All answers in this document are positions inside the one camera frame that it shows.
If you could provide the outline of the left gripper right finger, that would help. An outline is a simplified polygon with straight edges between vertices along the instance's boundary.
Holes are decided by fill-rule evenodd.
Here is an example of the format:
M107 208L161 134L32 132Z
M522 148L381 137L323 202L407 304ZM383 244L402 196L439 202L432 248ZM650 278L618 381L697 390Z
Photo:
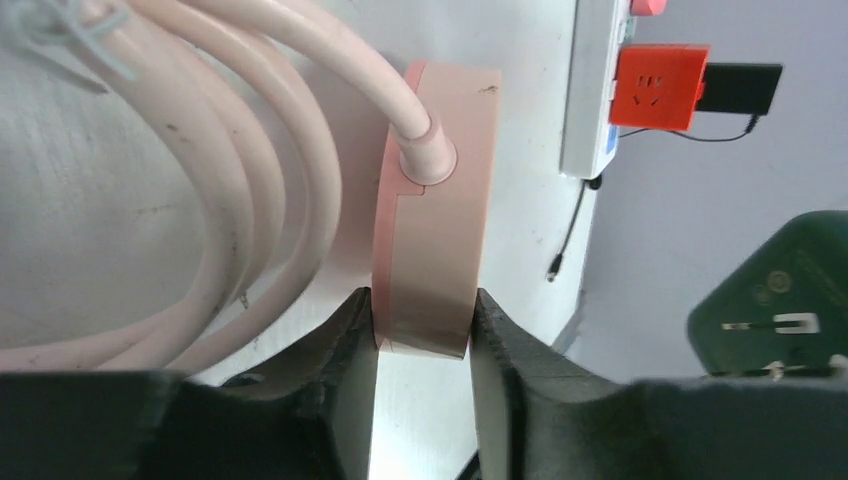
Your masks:
M485 291L470 364L486 479L843 479L847 384L825 378L619 385L522 329Z

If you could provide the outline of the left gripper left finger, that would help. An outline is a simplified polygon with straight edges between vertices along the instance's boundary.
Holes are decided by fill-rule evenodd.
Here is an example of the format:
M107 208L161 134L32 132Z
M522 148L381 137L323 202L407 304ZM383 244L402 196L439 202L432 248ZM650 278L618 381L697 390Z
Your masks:
M164 371L5 373L5 479L364 479L371 292L219 387Z

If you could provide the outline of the pink round power strip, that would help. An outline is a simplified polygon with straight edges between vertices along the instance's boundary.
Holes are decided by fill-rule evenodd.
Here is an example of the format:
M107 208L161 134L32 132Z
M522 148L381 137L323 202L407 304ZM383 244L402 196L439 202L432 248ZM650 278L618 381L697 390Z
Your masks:
M372 248L375 342L384 351L463 358L479 285L502 75L419 61L404 80L434 114L457 161L444 181L417 185L402 170L400 143L386 141Z

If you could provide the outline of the green patterned cube adapter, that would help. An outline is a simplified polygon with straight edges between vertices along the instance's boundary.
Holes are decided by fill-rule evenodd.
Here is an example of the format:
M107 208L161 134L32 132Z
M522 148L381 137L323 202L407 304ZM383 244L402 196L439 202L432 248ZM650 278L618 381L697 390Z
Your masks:
M801 214L690 313L688 340L711 375L847 372L847 213Z

